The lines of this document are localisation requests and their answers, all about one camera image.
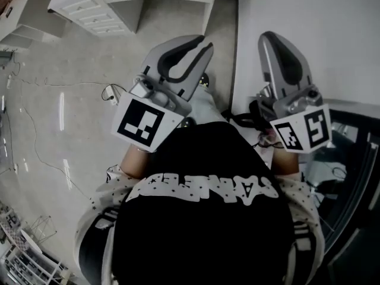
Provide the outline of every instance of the person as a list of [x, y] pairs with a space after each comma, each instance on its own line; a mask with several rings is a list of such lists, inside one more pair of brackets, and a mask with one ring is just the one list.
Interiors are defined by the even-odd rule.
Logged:
[[175, 129], [154, 153], [130, 145], [98, 189], [118, 211], [112, 280], [306, 284], [324, 238], [297, 154], [274, 149], [270, 170], [208, 84], [190, 104], [197, 125]]

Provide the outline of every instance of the white wall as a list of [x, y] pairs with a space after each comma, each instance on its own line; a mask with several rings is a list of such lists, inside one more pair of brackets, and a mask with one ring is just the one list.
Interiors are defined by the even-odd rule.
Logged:
[[325, 98], [380, 105], [380, 0], [239, 0], [234, 113], [263, 86], [257, 41], [267, 30], [306, 56]]

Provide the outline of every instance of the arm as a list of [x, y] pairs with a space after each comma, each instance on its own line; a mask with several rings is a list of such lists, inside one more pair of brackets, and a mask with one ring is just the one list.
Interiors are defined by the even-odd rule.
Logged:
[[299, 172], [298, 154], [289, 153], [285, 149], [275, 148], [272, 158], [274, 175], [289, 175]]
[[135, 145], [130, 145], [120, 164], [120, 168], [125, 174], [136, 179], [142, 179], [148, 160], [149, 152], [142, 151]]

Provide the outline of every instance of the white floor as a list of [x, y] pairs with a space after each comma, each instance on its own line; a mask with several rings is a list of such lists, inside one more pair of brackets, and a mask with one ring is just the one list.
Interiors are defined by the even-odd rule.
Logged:
[[[236, 1], [216, 0], [206, 34], [205, 45], [213, 42], [215, 47], [207, 72], [220, 109], [229, 102], [235, 12]], [[1, 72], [18, 175], [9, 171], [0, 176], [0, 199], [29, 223], [39, 215], [51, 216], [58, 232], [43, 247], [74, 272], [78, 271], [72, 258], [77, 221], [106, 180], [105, 170], [119, 163], [128, 149], [110, 134], [116, 107], [100, 94], [110, 83], [130, 88], [153, 46], [200, 33], [202, 13], [203, 5], [194, 2], [149, 1], [137, 35], [110, 39], [69, 24], [64, 38], [34, 42], [29, 53], [16, 55], [21, 69], [9, 90], [7, 75], [12, 70], [17, 73], [18, 66], [10, 63]], [[177, 72], [189, 61], [181, 62]], [[2, 117], [10, 152], [8, 121]], [[0, 163], [2, 169], [5, 165], [6, 161]]]

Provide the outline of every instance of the polka dot sleeve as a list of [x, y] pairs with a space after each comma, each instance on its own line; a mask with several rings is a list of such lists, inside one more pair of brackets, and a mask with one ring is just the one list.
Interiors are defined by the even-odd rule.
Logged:
[[139, 179], [126, 175], [120, 166], [116, 165], [107, 169], [106, 182], [97, 188], [96, 192], [102, 193], [103, 199], [112, 199], [114, 205], [120, 205], [125, 196], [139, 181]]
[[314, 263], [309, 279], [314, 276], [317, 268], [321, 265], [325, 240], [322, 234], [318, 210], [312, 201], [312, 195], [309, 186], [300, 181], [300, 173], [276, 176], [280, 188], [288, 200], [293, 222], [302, 222], [310, 227], [310, 230], [316, 238], [316, 250]]

